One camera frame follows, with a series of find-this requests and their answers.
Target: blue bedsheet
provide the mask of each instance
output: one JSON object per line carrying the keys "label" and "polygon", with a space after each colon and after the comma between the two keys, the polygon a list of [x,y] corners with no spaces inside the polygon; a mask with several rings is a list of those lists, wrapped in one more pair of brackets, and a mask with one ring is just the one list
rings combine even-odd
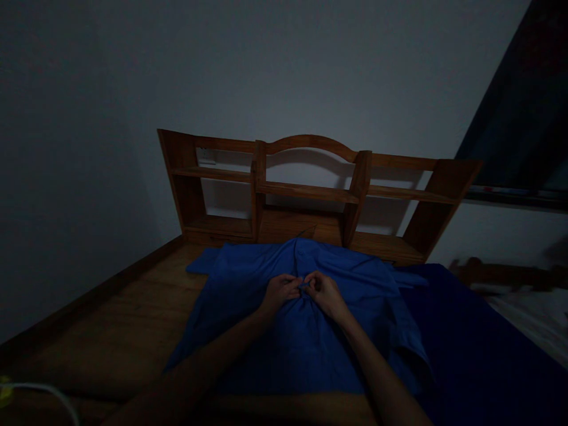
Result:
{"label": "blue bedsheet", "polygon": [[[226,244],[208,249],[190,272],[209,279],[167,368],[177,365],[261,303],[270,278],[281,273],[332,276],[353,315],[412,392],[431,382],[428,358],[395,272],[378,258],[346,248],[295,238],[285,244]],[[427,281],[400,273],[401,286]],[[302,293],[285,303],[274,326],[218,382],[217,392],[283,394],[362,393],[364,381],[341,331]]]}
{"label": "blue bedsheet", "polygon": [[436,425],[568,425],[568,372],[439,264],[400,270],[436,387],[418,402]]}

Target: cable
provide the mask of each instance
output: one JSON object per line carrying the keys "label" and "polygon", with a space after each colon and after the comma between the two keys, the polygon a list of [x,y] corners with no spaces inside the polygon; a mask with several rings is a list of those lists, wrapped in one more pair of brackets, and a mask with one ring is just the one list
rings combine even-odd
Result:
{"label": "cable", "polygon": [[75,410],[75,407],[73,407],[73,405],[71,404],[71,401],[69,401],[69,398],[67,398],[67,396],[65,396],[55,386],[44,385],[42,383],[0,383],[0,388],[29,388],[29,389],[38,389],[40,391],[51,392],[56,397],[58,397],[59,400],[62,402],[62,404],[65,406],[65,408],[67,408],[67,411],[69,411],[69,414],[71,415],[71,418],[73,419],[73,425],[74,426],[80,426],[81,425],[81,422],[79,421],[79,416],[77,414],[77,411]]}

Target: arched wooden top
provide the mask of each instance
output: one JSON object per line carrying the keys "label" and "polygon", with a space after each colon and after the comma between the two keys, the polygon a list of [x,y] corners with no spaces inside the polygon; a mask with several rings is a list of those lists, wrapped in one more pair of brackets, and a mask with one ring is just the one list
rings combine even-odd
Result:
{"label": "arched wooden top", "polygon": [[318,148],[340,156],[350,163],[355,162],[357,153],[350,150],[341,142],[319,135],[296,135],[278,139],[266,144],[267,154],[276,154],[292,148]]}

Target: hand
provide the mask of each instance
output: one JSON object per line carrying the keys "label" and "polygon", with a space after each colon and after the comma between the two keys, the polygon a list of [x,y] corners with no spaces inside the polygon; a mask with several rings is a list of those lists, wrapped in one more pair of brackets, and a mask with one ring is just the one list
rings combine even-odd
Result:
{"label": "hand", "polygon": [[275,314],[284,302],[300,297],[298,286],[302,283],[301,278],[290,274],[281,274],[268,281],[264,300],[259,310]]}
{"label": "hand", "polygon": [[304,291],[328,317],[335,322],[340,322],[349,316],[349,308],[334,279],[320,271],[314,271],[305,278],[304,282],[309,283],[309,286],[304,287]]}

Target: wooden desk shelf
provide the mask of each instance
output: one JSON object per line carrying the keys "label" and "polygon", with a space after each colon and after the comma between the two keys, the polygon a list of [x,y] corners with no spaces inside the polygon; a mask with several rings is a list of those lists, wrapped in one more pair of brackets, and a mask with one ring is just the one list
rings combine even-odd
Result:
{"label": "wooden desk shelf", "polygon": [[419,189],[405,189],[405,188],[393,188],[391,186],[379,186],[379,185],[369,185],[369,191],[367,195],[371,196],[381,196],[385,198],[401,198],[401,199],[412,199],[418,201],[431,201],[439,202],[444,204],[455,204],[460,200],[456,200],[444,195],[439,195],[427,191],[421,191]]}
{"label": "wooden desk shelf", "polygon": [[263,194],[297,196],[301,198],[322,199],[326,201],[339,201],[359,203],[359,198],[346,189],[325,188],[322,186],[296,185],[294,183],[265,182],[256,188],[256,192]]}
{"label": "wooden desk shelf", "polygon": [[172,174],[176,176],[196,176],[199,178],[232,180],[233,182],[250,183],[250,173],[235,172],[233,170],[212,169],[210,167],[184,167],[173,169]]}
{"label": "wooden desk shelf", "polygon": [[[436,160],[352,151],[323,136],[296,135],[273,143],[193,136],[158,130],[166,168],[186,239],[201,244],[283,243],[290,238],[313,238],[328,244],[372,254],[396,265],[423,263],[461,203],[481,162]],[[200,167],[197,147],[252,153],[250,173]],[[266,156],[294,148],[318,148],[355,165],[349,189],[324,188],[266,180]],[[373,167],[432,171],[425,190],[370,184]],[[250,184],[252,218],[206,214],[201,178]],[[341,213],[290,209],[266,204],[266,195],[285,195],[344,203]],[[402,237],[357,232],[367,196],[419,201]]]}

